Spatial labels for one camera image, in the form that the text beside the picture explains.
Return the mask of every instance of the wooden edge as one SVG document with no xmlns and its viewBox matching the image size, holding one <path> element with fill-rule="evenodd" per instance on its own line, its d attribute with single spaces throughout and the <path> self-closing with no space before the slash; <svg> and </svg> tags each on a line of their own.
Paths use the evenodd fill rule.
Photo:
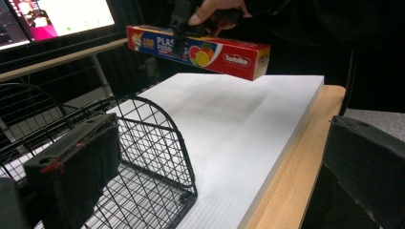
<svg viewBox="0 0 405 229">
<path fill-rule="evenodd" d="M 63 55 L 54 59 L 50 59 L 41 63 L 37 63 L 37 64 L 33 64 L 21 69 L 17 69 L 17 70 L 13 70 L 13 71 L 9 71 L 6 73 L 1 73 L 0 74 L 0 82 L 2 81 L 6 81 L 15 77 L 19 77 L 21 75 L 24 74 L 28 74 L 28 73 L 35 73 L 35 72 L 39 72 L 41 70 L 44 69 L 49 69 L 53 66 L 57 66 L 57 65 L 61 65 L 67 62 L 71 62 L 74 60 L 77 60 L 79 58 L 83 58 L 92 54 L 97 54 L 99 52 L 105 52 L 108 51 L 110 49 L 116 48 L 122 44 L 124 44 L 125 42 L 128 41 L 128 38 L 122 38 L 104 45 L 100 45 L 100 46 L 96 46 L 87 50 L 83 50 L 83 51 L 79 51 L 79 52 L 74 52 L 71 54 L 67 54 L 67 55 Z"/>
<path fill-rule="evenodd" d="M 323 86 L 246 228 L 300 228 L 345 89 Z"/>
</svg>

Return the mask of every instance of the logo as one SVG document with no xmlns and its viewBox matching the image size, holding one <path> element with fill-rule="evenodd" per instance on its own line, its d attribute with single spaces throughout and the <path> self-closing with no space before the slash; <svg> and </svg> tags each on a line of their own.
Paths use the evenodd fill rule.
<svg viewBox="0 0 405 229">
<path fill-rule="evenodd" d="M 231 64 L 238 64 L 242 65 L 244 67 L 248 67 L 250 65 L 250 60 L 247 58 L 244 58 L 241 55 L 237 54 L 224 54 L 223 55 L 224 61 L 231 63 Z"/>
</svg>

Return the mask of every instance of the fingers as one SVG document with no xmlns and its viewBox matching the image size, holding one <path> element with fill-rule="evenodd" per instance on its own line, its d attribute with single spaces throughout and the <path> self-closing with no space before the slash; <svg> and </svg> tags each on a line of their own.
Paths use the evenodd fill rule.
<svg viewBox="0 0 405 229">
<path fill-rule="evenodd" d="M 208 31 L 210 36 L 218 37 L 218 35 L 220 34 L 220 32 L 222 30 L 229 30 L 229 29 L 234 28 L 235 26 L 236 26 L 235 24 L 233 24 L 229 21 L 226 21 L 223 19 L 216 19 L 216 27 L 211 30 L 210 29 L 206 29 L 206 30 Z"/>
<path fill-rule="evenodd" d="M 242 4 L 240 10 L 244 13 L 244 17 L 252 17 L 252 14 L 250 14 L 250 13 L 247 11 L 247 8 L 246 8 L 246 5 L 245 5 L 245 4 Z"/>
<path fill-rule="evenodd" d="M 205 0 L 202 5 L 197 9 L 197 11 L 190 17 L 188 25 L 195 26 L 199 25 L 208 19 L 212 13 L 217 9 L 214 0 Z"/>
</svg>

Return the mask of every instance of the colorful fruit graphic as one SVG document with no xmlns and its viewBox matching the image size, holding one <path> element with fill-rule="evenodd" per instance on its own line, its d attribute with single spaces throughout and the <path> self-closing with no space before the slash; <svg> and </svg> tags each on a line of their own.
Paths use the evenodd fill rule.
<svg viewBox="0 0 405 229">
<path fill-rule="evenodd" d="M 208 65 L 209 63 L 209 56 L 206 52 L 204 51 L 199 51 L 197 52 L 197 56 L 196 56 L 196 62 L 198 65 L 200 65 L 201 67 L 205 67 Z"/>
<path fill-rule="evenodd" d="M 196 57 L 197 57 L 197 53 L 200 51 L 200 47 L 198 46 L 191 46 L 189 51 L 188 51 L 188 57 L 190 57 L 190 61 L 191 63 L 193 63 L 194 65 L 197 65 L 197 61 L 196 61 Z"/>
<path fill-rule="evenodd" d="M 209 64 L 210 60 L 214 56 L 214 51 L 212 51 L 211 44 L 203 43 L 201 47 L 191 46 L 188 55 L 191 63 L 205 67 Z"/>
<path fill-rule="evenodd" d="M 212 59 L 214 56 L 214 51 L 212 51 L 211 45 L 208 43 L 202 45 L 202 51 L 208 54 L 209 59 Z"/>
</svg>

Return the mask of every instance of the wooden table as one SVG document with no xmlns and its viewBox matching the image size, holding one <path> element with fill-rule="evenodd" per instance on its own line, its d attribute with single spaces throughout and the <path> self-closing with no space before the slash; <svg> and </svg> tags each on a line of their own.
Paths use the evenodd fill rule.
<svg viewBox="0 0 405 229">
<path fill-rule="evenodd" d="M 246 228 L 300 228 L 322 162 L 329 122 L 345 89 L 323 86 Z"/>
</svg>

